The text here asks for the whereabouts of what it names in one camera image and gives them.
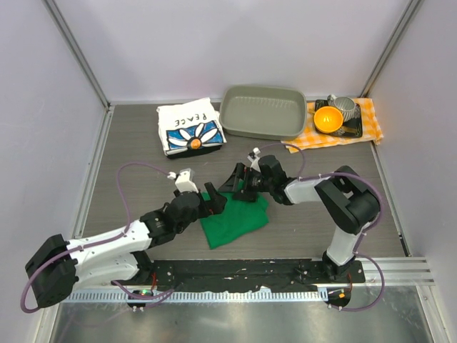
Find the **grey plastic tray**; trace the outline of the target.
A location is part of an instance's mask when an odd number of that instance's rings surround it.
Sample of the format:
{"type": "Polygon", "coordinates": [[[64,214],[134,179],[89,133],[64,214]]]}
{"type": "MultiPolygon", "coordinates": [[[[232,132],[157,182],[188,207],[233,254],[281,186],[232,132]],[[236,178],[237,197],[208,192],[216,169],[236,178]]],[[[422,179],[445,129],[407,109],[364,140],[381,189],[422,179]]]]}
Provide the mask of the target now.
{"type": "Polygon", "coordinates": [[[226,90],[219,108],[224,130],[235,136],[292,140],[306,126],[306,97],[295,89],[237,85],[226,90]]]}

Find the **orange bowl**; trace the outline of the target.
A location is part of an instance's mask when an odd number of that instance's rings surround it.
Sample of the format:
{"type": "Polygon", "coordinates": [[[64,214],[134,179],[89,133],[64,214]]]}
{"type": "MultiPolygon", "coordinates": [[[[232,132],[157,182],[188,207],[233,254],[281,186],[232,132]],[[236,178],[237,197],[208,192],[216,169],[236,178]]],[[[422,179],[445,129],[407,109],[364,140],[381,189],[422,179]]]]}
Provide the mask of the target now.
{"type": "Polygon", "coordinates": [[[323,106],[313,116],[315,128],[323,134],[332,134],[343,125],[343,114],[333,106],[323,106]]]}

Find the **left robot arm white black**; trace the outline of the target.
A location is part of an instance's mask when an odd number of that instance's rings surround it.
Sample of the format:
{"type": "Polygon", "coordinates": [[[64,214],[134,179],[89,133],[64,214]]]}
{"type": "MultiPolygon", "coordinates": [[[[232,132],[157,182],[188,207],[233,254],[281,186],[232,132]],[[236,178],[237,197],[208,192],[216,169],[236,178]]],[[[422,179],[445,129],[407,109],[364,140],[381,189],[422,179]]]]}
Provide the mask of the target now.
{"type": "Polygon", "coordinates": [[[145,261],[147,249],[172,241],[190,224],[221,214],[226,197],[208,182],[205,199],[199,190],[174,192],[171,202],[153,210],[125,227],[85,239],[65,240],[61,234],[49,237],[26,263],[29,278],[21,295],[23,312],[32,291],[36,310],[54,306],[77,287],[91,282],[132,280],[146,284],[152,268],[145,261]]]}

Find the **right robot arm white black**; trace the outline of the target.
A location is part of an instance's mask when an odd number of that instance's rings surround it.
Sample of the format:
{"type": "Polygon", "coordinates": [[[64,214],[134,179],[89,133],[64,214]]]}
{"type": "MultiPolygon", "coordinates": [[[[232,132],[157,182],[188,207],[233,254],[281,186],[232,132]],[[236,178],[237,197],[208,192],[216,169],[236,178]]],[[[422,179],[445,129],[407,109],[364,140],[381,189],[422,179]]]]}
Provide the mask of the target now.
{"type": "Polygon", "coordinates": [[[362,236],[383,211],[377,190],[351,167],[317,177],[290,177],[273,155],[252,158],[249,166],[238,163],[219,191],[243,202],[254,202],[260,193],[270,194],[285,206],[321,202],[336,225],[322,256],[321,270],[330,282],[339,282],[348,274],[362,236]]]}

